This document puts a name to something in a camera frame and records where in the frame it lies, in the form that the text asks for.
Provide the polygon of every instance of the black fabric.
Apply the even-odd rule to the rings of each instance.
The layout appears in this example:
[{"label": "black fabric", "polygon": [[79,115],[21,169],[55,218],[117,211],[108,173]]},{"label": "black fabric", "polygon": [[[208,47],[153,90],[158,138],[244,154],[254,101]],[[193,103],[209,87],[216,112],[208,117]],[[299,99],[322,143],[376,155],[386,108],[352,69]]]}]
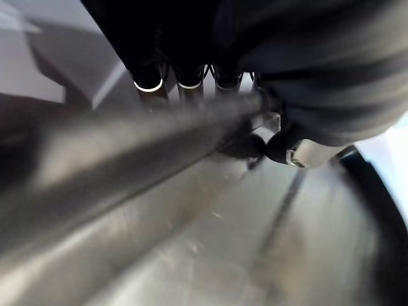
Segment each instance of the black fabric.
[{"label": "black fabric", "polygon": [[325,145],[408,108],[406,0],[82,0],[124,64],[253,71],[288,122]]}]

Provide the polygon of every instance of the black plastic part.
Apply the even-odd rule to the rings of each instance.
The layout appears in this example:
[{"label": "black plastic part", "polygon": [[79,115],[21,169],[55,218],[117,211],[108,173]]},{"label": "black plastic part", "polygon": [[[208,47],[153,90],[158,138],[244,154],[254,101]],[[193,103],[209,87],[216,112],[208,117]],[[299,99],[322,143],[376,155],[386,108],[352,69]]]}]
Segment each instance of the black plastic part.
[{"label": "black plastic part", "polygon": [[340,159],[366,199],[380,230],[381,251],[374,284],[384,305],[408,305],[408,232],[395,202],[374,167],[357,150]]}]

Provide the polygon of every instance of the blurry background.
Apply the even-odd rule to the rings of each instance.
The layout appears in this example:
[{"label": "blurry background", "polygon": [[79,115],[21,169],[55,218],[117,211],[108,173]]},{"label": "blurry background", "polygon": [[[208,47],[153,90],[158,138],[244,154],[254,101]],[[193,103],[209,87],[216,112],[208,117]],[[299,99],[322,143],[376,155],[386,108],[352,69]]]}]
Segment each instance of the blurry background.
[{"label": "blurry background", "polygon": [[[142,111],[131,77],[79,1],[0,1],[0,67],[4,140],[67,114]],[[245,74],[241,91],[251,87]],[[204,88],[214,95],[210,74]],[[169,91],[178,98],[176,87]],[[405,221],[406,121],[357,144]],[[7,189],[20,161],[0,150],[0,305],[401,305],[406,228],[395,234],[394,219],[380,222],[341,165],[263,161],[251,170],[248,160],[207,155],[204,140],[188,143],[203,159],[171,142],[168,159],[148,170],[189,162],[149,186],[133,187],[137,173],[151,174],[140,165],[94,189],[84,170],[71,178],[78,184],[66,203],[68,191],[55,187],[45,200],[34,190],[20,207]],[[43,168],[48,151],[38,157]],[[107,176],[98,171],[92,177]],[[24,173],[10,186],[38,178]]]}]

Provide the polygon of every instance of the white ring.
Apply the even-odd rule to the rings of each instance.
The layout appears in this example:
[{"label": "white ring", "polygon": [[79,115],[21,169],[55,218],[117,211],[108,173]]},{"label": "white ring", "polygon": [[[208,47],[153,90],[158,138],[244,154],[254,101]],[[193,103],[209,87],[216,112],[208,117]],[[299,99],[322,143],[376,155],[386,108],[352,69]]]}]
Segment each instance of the white ring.
[{"label": "white ring", "polygon": [[215,83],[215,86],[217,86],[218,88],[220,88],[220,90],[222,90],[222,91],[234,91],[235,89],[237,89],[237,88],[239,88],[239,87],[241,86],[241,83],[238,83],[237,86],[232,87],[232,88],[224,88],[224,87],[221,87],[220,85],[217,84],[217,82]]},{"label": "white ring", "polygon": [[185,85],[180,84],[180,83],[178,83],[178,84],[179,84],[182,88],[184,88],[184,89],[195,89],[195,88],[197,88],[198,86],[201,85],[201,82],[198,83],[197,85],[194,85],[194,86],[185,86]]},{"label": "white ring", "polygon": [[136,88],[139,89],[140,91],[144,91],[144,92],[154,92],[154,91],[158,90],[158,89],[162,86],[162,84],[163,84],[163,79],[162,79],[162,78],[160,79],[159,85],[157,85],[157,86],[154,87],[154,88],[149,88],[149,89],[141,88],[138,84],[136,84],[136,82],[133,82],[133,83],[134,83],[134,85],[136,86]]}]

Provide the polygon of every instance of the black cable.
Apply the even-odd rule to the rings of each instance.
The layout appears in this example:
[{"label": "black cable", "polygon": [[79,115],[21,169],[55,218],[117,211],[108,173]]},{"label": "black cable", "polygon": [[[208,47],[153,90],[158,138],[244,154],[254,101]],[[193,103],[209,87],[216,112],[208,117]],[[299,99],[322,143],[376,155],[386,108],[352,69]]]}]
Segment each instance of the black cable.
[{"label": "black cable", "polygon": [[212,68],[212,65],[209,65],[210,66],[210,72],[211,72],[211,75],[212,75],[212,77],[214,78],[214,80],[215,80],[215,73],[214,73],[214,69]]},{"label": "black cable", "polygon": [[207,65],[207,68],[205,69],[205,72],[204,72],[204,74],[203,74],[203,81],[204,81],[204,79],[205,79],[205,77],[207,76],[207,73],[208,73],[208,71],[210,70],[210,66],[211,65]]},{"label": "black cable", "polygon": [[163,80],[165,82],[167,82],[169,70],[170,70],[170,64],[169,62],[166,62],[166,70],[164,72],[164,77],[163,77]]}]

